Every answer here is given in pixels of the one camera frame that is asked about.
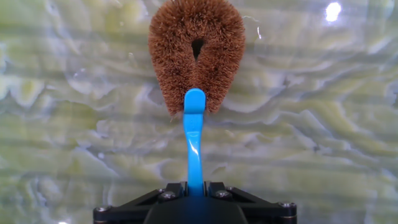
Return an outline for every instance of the screw head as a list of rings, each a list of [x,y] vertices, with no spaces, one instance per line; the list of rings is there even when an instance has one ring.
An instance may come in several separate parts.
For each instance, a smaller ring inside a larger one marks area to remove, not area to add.
[[[164,199],[172,199],[175,198],[175,193],[173,192],[164,192],[160,195]]]
[[[290,208],[290,207],[294,207],[296,206],[296,204],[292,203],[292,202],[288,202],[288,201],[281,201],[278,202],[278,205],[284,208]]]
[[[219,190],[219,191],[216,192],[216,197],[219,197],[219,198],[224,198],[224,197],[227,197],[229,195],[230,195],[230,193],[228,191],[226,191],[226,190]]]
[[[95,210],[98,211],[98,212],[106,212],[106,211],[108,211],[111,208],[112,208],[112,206],[108,205],[108,206],[96,207]]]

